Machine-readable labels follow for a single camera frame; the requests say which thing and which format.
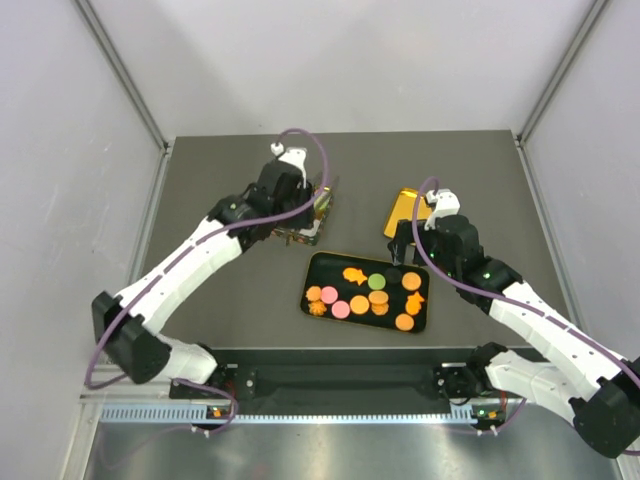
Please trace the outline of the orange round biscuit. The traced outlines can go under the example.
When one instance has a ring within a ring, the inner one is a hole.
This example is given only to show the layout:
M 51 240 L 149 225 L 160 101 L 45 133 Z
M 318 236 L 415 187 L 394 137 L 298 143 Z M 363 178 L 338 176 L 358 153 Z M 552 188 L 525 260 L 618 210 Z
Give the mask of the orange round biscuit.
M 351 312 L 355 315 L 363 315 L 368 312 L 370 302 L 364 295 L 356 295 L 349 301 Z

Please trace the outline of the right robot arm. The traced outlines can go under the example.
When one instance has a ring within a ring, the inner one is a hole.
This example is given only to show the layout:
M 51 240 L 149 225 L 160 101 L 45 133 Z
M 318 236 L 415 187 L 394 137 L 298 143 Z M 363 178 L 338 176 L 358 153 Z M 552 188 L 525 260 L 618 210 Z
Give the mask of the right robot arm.
M 476 394 L 514 393 L 569 423 L 607 458 L 635 456 L 639 440 L 639 362 L 602 346 L 550 307 L 521 274 L 485 254 L 463 215 L 398 221 L 388 244 L 394 264 L 413 262 L 454 286 L 459 296 L 515 332 L 544 358 L 536 363 L 488 343 L 467 362 Z

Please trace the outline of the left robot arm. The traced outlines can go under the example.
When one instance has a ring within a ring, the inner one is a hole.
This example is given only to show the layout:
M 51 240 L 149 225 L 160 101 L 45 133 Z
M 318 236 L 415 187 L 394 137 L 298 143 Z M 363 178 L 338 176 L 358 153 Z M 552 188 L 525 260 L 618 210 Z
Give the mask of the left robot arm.
M 196 230 L 146 275 L 116 295 L 101 292 L 93 299 L 96 343 L 123 377 L 135 384 L 182 378 L 209 397 L 224 390 L 227 374 L 212 353 L 161 331 L 202 283 L 274 229 L 312 225 L 314 188 L 307 179 L 305 158 L 303 148 L 275 157 L 257 182 L 241 195 L 219 200 Z

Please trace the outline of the metal serving tongs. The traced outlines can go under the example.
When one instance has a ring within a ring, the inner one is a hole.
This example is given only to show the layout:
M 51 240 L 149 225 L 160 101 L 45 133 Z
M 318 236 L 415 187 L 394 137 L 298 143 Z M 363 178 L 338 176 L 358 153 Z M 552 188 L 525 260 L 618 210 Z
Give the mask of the metal serving tongs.
M 316 188 L 316 192 L 320 193 L 320 195 L 314 202 L 313 222 L 307 229 L 299 231 L 286 230 L 284 239 L 287 246 L 292 244 L 316 246 L 318 244 L 331 213 L 338 184 L 339 178 L 335 177 L 329 186 L 323 189 Z

